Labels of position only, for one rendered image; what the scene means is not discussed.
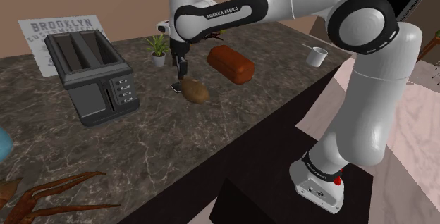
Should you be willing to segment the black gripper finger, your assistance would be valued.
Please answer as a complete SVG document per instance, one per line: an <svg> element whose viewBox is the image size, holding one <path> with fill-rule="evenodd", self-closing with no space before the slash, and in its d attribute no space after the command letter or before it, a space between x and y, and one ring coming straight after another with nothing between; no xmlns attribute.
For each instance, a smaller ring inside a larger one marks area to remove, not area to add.
<svg viewBox="0 0 440 224"><path fill-rule="evenodd" d="M178 79L182 80L188 73L188 62L182 56L176 58L176 65L178 69Z"/></svg>

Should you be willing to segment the small green plant white pot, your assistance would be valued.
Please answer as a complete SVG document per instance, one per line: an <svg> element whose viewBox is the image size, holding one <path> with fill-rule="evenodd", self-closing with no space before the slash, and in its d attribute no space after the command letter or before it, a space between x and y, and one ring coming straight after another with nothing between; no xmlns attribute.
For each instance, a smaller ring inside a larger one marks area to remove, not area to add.
<svg viewBox="0 0 440 224"><path fill-rule="evenodd" d="M164 35L153 35L151 39L145 39L149 44L147 48L152 54L152 60L156 67L163 67L165 64L166 54L169 52L169 44L165 41Z"/></svg>

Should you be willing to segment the brown potato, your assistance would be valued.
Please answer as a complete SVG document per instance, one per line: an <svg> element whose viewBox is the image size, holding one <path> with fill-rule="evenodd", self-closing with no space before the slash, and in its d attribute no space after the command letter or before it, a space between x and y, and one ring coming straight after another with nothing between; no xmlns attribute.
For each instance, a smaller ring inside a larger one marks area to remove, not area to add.
<svg viewBox="0 0 440 224"><path fill-rule="evenodd" d="M185 78L180 81L181 93L190 102L195 104L203 104L209 99L207 87L199 80L193 78Z"/></svg>

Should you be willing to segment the dark red leafy object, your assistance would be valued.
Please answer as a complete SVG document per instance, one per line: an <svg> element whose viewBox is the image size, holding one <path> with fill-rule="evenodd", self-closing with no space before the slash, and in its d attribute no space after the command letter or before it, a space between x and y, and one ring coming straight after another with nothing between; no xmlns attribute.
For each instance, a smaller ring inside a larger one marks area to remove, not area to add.
<svg viewBox="0 0 440 224"><path fill-rule="evenodd" d="M210 34L208 34L207 36L204 37L204 40L207 39L219 39L221 41L223 41L223 39L221 38L221 35L225 33L225 30L220 30L218 32L211 32Z"/></svg>

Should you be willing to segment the brown bread loaf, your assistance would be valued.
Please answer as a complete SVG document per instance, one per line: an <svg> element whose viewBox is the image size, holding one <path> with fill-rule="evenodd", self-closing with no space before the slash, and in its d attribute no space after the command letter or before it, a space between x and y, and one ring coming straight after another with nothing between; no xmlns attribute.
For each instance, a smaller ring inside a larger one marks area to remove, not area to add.
<svg viewBox="0 0 440 224"><path fill-rule="evenodd" d="M254 63L229 46L212 48L207 56L208 64L236 85L251 81Z"/></svg>

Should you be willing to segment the dark grey toaster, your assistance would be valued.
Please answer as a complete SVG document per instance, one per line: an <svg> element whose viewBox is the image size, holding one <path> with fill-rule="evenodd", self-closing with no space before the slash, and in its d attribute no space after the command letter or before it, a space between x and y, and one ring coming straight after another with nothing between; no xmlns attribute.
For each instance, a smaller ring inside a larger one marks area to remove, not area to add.
<svg viewBox="0 0 440 224"><path fill-rule="evenodd" d="M44 43L85 127L139 109L133 69L99 30L50 34Z"/></svg>

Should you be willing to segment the dark robot stand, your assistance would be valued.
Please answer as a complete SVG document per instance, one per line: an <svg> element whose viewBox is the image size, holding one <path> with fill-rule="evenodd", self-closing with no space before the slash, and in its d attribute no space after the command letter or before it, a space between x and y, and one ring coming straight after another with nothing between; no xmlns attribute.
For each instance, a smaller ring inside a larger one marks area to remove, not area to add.
<svg viewBox="0 0 440 224"><path fill-rule="evenodd" d="M213 224L369 224L373 177L347 165L343 205L332 214L298 194L288 169L314 140L300 130L252 143L227 175L209 219Z"/></svg>

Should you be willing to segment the white sign with grey lettering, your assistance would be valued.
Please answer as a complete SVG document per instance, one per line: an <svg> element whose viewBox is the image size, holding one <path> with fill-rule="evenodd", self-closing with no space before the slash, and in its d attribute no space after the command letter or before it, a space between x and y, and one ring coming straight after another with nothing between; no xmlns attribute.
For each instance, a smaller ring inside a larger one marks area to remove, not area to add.
<svg viewBox="0 0 440 224"><path fill-rule="evenodd" d="M43 77L57 75L54 63L44 43L47 35L99 30L106 37L106 33L96 15L27 19L19 20L18 23Z"/></svg>

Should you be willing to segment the blue rounded object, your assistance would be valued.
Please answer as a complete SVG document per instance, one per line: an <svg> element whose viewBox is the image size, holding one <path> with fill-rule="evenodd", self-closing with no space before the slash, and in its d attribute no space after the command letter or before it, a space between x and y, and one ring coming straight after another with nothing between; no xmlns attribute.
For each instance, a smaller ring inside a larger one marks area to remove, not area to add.
<svg viewBox="0 0 440 224"><path fill-rule="evenodd" d="M2 162L12 151L13 141L7 131L0 127L0 162Z"/></svg>

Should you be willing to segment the brown branching dry twig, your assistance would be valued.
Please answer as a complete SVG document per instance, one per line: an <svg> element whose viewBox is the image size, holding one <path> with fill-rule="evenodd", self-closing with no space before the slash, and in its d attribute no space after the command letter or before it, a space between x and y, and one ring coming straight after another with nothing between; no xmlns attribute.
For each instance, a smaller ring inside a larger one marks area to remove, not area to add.
<svg viewBox="0 0 440 224"><path fill-rule="evenodd" d="M32 224L36 217L52 216L58 213L68 213L74 211L89 211L95 209L107 209L119 207L120 204L99 204L99 205L77 205L77 206L57 206L48 209L40 209L33 211L39 199L60 194L66 190L79 185L80 183L96 176L104 175L103 172L85 172L72 175L67 178L48 182L43 185L35 186L20 197L11 212L6 217L3 224Z"/></svg>

